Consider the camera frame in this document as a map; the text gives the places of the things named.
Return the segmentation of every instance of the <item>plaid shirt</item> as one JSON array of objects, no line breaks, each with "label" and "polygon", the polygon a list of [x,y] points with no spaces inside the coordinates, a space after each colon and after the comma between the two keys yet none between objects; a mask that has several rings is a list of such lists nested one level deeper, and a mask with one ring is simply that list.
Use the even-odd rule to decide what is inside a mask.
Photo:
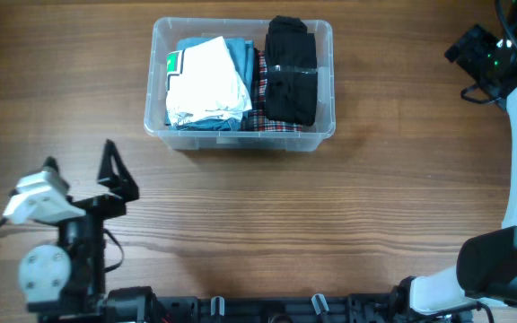
[{"label": "plaid shirt", "polygon": [[265,90],[267,89],[267,61],[263,51],[258,52],[258,80],[252,80],[252,110],[245,112],[241,131],[302,131],[302,125],[273,121],[265,117]]}]

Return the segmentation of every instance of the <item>storage box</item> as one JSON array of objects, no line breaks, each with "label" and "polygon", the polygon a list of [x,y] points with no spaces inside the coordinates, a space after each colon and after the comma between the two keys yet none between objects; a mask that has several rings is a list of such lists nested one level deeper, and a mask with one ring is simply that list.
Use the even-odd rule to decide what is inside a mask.
[{"label": "storage box", "polygon": [[334,62],[332,28],[324,21],[303,21],[314,33],[318,59],[319,92],[316,121],[302,132],[250,132],[250,131],[178,131],[164,125],[166,112],[166,58],[174,51],[180,39],[188,37],[252,39],[257,49],[265,48],[265,36],[270,20],[159,19],[153,28],[149,82],[145,104],[145,130],[158,136],[173,149],[199,148],[263,148],[310,152],[336,129],[334,110]]}]

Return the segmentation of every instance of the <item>white cloth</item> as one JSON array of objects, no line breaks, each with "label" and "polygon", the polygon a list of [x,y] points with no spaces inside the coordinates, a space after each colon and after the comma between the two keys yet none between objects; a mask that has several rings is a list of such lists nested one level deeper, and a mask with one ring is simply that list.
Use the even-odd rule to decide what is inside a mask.
[{"label": "white cloth", "polygon": [[252,109],[223,37],[187,48],[182,72],[168,77],[167,111],[174,126],[205,119],[236,118]]}]

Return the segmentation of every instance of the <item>wooden surface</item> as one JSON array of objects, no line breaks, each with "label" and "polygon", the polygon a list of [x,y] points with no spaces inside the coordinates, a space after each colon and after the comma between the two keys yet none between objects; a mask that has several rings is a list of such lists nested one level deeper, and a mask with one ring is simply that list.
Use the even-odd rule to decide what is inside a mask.
[{"label": "wooden surface", "polygon": [[[499,229],[508,117],[460,100],[472,81],[443,57],[476,22],[499,31],[490,0],[57,3],[0,6],[0,214],[16,180],[48,155],[75,198],[102,192],[101,149],[114,140],[141,199],[107,224],[127,256],[108,274],[109,288],[199,297],[387,292],[408,275],[453,265],[466,239]],[[158,18],[277,14],[333,27],[333,137],[315,153],[181,153],[145,133]],[[55,237],[36,224],[0,230],[0,322],[34,321],[17,264]],[[108,263],[119,257],[110,245],[107,255]],[[517,321],[517,310],[496,318]]]}]

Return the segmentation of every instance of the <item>rolled black clothing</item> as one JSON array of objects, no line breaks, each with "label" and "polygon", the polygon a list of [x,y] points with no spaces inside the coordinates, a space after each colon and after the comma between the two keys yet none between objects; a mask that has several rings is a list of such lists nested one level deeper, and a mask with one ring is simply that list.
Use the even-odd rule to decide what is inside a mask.
[{"label": "rolled black clothing", "polygon": [[[316,42],[314,35],[306,31],[306,25],[298,18],[277,16],[268,26],[267,68],[283,67],[282,71],[267,71],[265,109],[271,120],[314,124],[318,88]],[[312,72],[286,72],[287,67]]]}]

